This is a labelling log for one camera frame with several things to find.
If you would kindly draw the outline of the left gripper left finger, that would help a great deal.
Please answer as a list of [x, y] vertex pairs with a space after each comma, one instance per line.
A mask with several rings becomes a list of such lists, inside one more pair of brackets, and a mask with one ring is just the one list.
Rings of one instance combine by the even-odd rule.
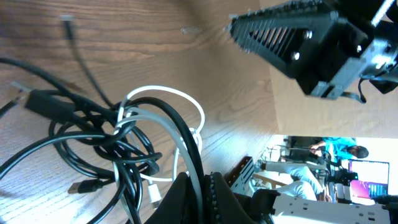
[[192, 181], [179, 173], [159, 207], [145, 224], [197, 224], [197, 198]]

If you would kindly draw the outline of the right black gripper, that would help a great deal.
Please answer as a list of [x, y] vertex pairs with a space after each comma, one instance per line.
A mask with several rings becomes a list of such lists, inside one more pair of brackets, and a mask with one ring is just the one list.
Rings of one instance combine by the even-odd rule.
[[347, 91], [355, 80], [397, 88], [396, 1], [288, 1], [235, 17], [229, 34], [306, 95], [362, 100]]

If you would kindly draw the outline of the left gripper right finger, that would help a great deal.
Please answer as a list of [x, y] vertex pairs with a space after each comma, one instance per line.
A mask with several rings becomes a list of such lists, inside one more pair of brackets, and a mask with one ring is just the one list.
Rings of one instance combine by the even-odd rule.
[[251, 197], [234, 193], [219, 172], [205, 175], [206, 210], [208, 224], [250, 224]]

